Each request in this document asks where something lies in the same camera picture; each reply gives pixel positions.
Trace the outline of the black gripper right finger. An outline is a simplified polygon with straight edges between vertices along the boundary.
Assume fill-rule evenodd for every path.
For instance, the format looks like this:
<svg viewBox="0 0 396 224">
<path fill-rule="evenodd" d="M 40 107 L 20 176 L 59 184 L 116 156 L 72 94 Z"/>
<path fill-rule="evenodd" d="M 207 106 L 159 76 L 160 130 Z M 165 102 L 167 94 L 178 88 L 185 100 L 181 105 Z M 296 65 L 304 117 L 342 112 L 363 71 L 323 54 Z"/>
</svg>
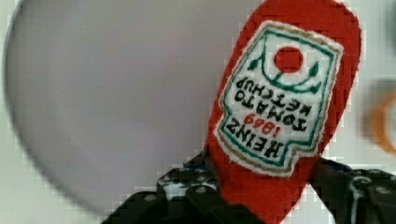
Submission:
<svg viewBox="0 0 396 224">
<path fill-rule="evenodd" d="M 320 159 L 309 183 L 336 224 L 396 224 L 393 174 Z"/>
</svg>

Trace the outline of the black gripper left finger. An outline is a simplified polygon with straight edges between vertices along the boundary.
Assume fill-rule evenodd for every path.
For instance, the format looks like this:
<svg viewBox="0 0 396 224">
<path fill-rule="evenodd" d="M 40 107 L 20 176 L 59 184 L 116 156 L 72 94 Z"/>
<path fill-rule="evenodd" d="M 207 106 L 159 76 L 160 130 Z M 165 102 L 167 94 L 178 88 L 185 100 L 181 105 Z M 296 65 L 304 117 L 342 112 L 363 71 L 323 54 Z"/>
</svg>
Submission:
<svg viewBox="0 0 396 224">
<path fill-rule="evenodd" d="M 130 196 L 101 224 L 265 224 L 221 196 L 207 149 L 160 177 L 154 191 Z"/>
</svg>

